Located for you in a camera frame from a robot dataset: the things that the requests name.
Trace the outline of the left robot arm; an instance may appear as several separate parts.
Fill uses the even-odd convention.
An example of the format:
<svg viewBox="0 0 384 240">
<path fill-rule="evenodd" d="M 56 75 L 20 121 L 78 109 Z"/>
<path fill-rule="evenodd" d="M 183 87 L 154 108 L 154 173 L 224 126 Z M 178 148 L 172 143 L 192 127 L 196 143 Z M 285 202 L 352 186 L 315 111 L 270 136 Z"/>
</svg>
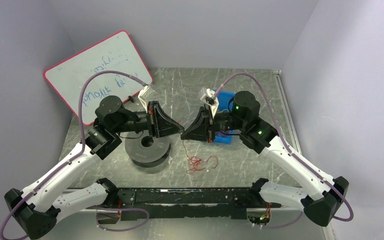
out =
<svg viewBox="0 0 384 240">
<path fill-rule="evenodd" d="M 121 133 L 148 132 L 154 138 L 162 138 L 184 131 L 157 101 L 150 101 L 146 111 L 132 112 L 125 109 L 119 97 L 110 95 L 101 100 L 95 114 L 93 127 L 81 132 L 80 142 L 63 160 L 29 186 L 12 188 L 5 194 L 10 216 L 27 238 L 42 238 L 61 220 L 83 209 L 112 208 L 120 202 L 119 189 L 107 178 L 68 194 L 65 190 L 122 143 Z"/>
</svg>

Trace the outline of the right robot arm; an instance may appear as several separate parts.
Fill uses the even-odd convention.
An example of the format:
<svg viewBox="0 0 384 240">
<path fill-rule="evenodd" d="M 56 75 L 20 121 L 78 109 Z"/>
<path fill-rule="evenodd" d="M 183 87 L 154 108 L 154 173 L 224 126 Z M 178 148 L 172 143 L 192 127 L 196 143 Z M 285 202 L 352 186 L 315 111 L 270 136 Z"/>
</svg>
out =
<svg viewBox="0 0 384 240">
<path fill-rule="evenodd" d="M 293 149 L 278 130 L 260 118 L 261 105 L 251 92 L 237 92 L 227 111 L 218 111 L 219 101 L 210 88 L 202 88 L 199 98 L 204 105 L 181 134 L 182 140 L 211 143 L 216 133 L 238 131 L 246 147 L 276 163 L 299 183 L 299 187 L 292 187 L 261 178 L 250 189 L 256 200 L 301 210 L 321 227 L 334 219 L 345 202 L 349 182 L 327 174 Z"/>
</svg>

